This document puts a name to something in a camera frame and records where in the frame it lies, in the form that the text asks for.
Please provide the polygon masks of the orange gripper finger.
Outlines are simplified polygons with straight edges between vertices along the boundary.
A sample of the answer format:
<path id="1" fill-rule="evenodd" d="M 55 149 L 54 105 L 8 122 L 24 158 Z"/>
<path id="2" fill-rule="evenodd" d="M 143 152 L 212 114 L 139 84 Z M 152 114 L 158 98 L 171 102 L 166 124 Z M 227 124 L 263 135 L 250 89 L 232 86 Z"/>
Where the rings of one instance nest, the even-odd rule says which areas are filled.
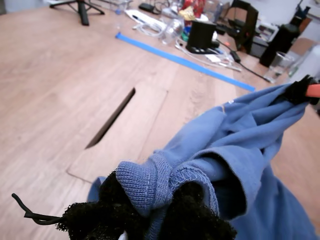
<path id="1" fill-rule="evenodd" d="M 300 81 L 295 81 L 285 90 L 288 100 L 308 100 L 320 98 L 320 84 L 310 75 Z"/>
<path id="2" fill-rule="evenodd" d="M 289 101 L 294 104 L 294 105 L 299 105 L 302 103 L 308 103 L 311 104 L 312 106 L 315 106 L 318 104 L 318 98 L 317 97 L 308 97 L 308 96 L 303 96 L 303 97 L 294 97 L 289 99 Z"/>

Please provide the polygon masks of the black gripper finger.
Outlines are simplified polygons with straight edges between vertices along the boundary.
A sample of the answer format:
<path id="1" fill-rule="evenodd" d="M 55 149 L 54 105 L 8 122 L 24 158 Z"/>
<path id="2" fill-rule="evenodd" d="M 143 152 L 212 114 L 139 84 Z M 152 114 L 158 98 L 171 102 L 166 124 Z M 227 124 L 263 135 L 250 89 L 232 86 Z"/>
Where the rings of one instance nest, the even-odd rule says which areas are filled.
<path id="1" fill-rule="evenodd" d="M 237 231 L 204 203 L 203 188 L 183 184 L 173 194 L 161 225 L 161 240 L 234 240 Z"/>
<path id="2" fill-rule="evenodd" d="M 148 219 L 133 207 L 113 171 L 98 189 L 98 200 L 68 206 L 56 229 L 71 240 L 117 240 L 127 233 L 130 240 L 143 240 Z"/>

